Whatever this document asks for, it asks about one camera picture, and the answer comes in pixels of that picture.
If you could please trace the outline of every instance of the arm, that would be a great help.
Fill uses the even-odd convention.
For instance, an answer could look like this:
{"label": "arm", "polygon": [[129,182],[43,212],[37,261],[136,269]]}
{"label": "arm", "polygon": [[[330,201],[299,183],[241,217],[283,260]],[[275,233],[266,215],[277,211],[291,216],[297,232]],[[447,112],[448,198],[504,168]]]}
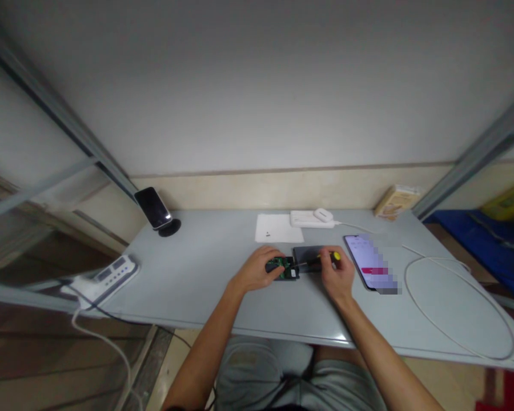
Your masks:
{"label": "arm", "polygon": [[285,256],[269,246],[258,248],[230,280],[177,373],[162,410],[172,406],[185,410],[203,409],[206,406],[244,295],[270,285],[284,271],[283,267],[270,273],[265,271],[265,264],[274,257]]}
{"label": "arm", "polygon": [[[341,261],[331,264],[329,252],[341,254]],[[369,321],[352,298],[354,265],[341,247],[325,247],[322,258],[324,286],[348,325],[350,334],[370,369],[384,402],[390,411],[442,410],[419,379],[413,374],[387,340]]]}

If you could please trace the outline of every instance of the phone on stand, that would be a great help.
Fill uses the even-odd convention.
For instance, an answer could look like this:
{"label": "phone on stand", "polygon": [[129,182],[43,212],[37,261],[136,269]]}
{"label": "phone on stand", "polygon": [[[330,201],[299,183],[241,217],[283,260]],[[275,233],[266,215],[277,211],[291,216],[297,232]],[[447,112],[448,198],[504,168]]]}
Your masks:
{"label": "phone on stand", "polygon": [[373,241],[369,237],[344,236],[344,242],[368,290],[379,291],[380,293],[396,293],[399,289],[396,276],[389,273],[382,255],[377,253],[377,249],[373,246]]}
{"label": "phone on stand", "polygon": [[154,187],[138,191],[134,196],[154,231],[164,228],[173,221],[170,212]]}

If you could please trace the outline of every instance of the black cable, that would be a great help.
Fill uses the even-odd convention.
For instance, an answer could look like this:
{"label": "black cable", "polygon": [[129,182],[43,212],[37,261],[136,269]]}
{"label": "black cable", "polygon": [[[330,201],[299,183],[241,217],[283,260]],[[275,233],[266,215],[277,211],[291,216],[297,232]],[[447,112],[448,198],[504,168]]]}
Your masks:
{"label": "black cable", "polygon": [[[120,317],[116,317],[115,315],[112,315],[111,313],[109,313],[108,311],[105,311],[104,309],[102,309],[101,307],[99,307],[98,305],[96,305],[93,301],[91,301],[89,298],[87,298],[84,294],[82,294],[80,291],[78,291],[76,288],[72,287],[67,281],[65,280],[62,280],[62,279],[57,279],[57,281],[61,284],[63,284],[64,286],[68,287],[69,289],[71,289],[72,291],[74,291],[79,297],[81,297],[82,299],[84,299],[85,302],[87,302],[92,308],[95,308],[97,311],[99,311],[101,314],[104,314],[105,316],[109,317],[109,318],[112,318],[113,320],[116,320],[116,321],[121,321],[123,323],[126,323],[126,324],[131,324],[131,325],[148,325],[148,324],[145,324],[145,323],[137,323],[135,321],[128,321],[128,320],[124,320]],[[161,329],[162,331],[165,331],[166,333],[172,335],[173,337],[176,337],[178,338],[182,343],[184,343],[184,345],[186,345],[188,347],[188,349],[192,349],[192,345],[190,345],[187,340],[185,340],[183,337],[179,337],[177,334],[175,334],[174,332],[168,330],[167,328],[161,326],[161,325],[158,325],[158,324],[154,324],[156,325],[156,327],[158,327],[159,329]],[[206,409],[206,410],[211,410],[211,408],[214,406],[215,404],[215,400],[217,399],[217,390],[215,389],[215,387],[212,385],[211,386],[211,389],[213,390],[213,401],[211,402],[210,406]]]}

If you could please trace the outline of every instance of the hand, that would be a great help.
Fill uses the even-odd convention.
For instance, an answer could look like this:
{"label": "hand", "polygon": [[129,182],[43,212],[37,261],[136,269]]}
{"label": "hand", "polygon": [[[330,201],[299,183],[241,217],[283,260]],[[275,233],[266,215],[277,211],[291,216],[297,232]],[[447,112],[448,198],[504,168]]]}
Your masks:
{"label": "hand", "polygon": [[[336,261],[333,268],[330,252],[338,252],[341,261]],[[320,250],[322,261],[322,281],[333,302],[339,306],[352,300],[352,283],[354,282],[354,264],[348,259],[341,247],[330,245]]]}
{"label": "hand", "polygon": [[285,270],[284,267],[277,267],[270,273],[265,271],[264,266],[274,257],[285,257],[285,255],[269,245],[256,249],[238,271],[238,274],[232,278],[231,284],[233,287],[245,294],[248,291],[269,286]]}

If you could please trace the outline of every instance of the gray desk surface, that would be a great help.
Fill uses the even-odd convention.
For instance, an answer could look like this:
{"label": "gray desk surface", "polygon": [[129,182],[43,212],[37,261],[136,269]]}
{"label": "gray desk surface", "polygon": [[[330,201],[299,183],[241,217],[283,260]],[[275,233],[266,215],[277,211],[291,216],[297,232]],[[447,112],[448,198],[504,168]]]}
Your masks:
{"label": "gray desk surface", "polygon": [[[229,279],[250,253],[260,213],[288,211],[179,211],[182,227],[173,237],[161,238],[147,225],[126,253],[140,261],[142,269],[110,301],[105,309],[134,321],[171,327],[200,328],[219,301]],[[412,214],[391,223],[367,210],[336,210],[335,219],[385,233],[376,242],[388,266],[402,283],[401,295],[367,291],[359,276],[353,294],[377,329],[400,354],[415,357],[496,365],[514,369],[514,360],[501,364],[470,354],[436,329],[409,297],[403,275],[418,258],[401,244],[427,256],[451,257],[449,252]],[[304,244],[273,244],[286,254],[298,245],[336,244],[346,248],[343,235],[356,228],[303,229]],[[444,262],[475,284],[458,264]],[[450,336],[477,352],[502,357],[511,348],[508,330],[484,297],[453,273],[431,261],[411,270],[413,294],[426,313]],[[513,332],[514,321],[506,314]],[[234,332],[312,344],[354,346],[350,334],[328,300],[317,275],[301,274],[297,282],[274,282],[244,298]]]}

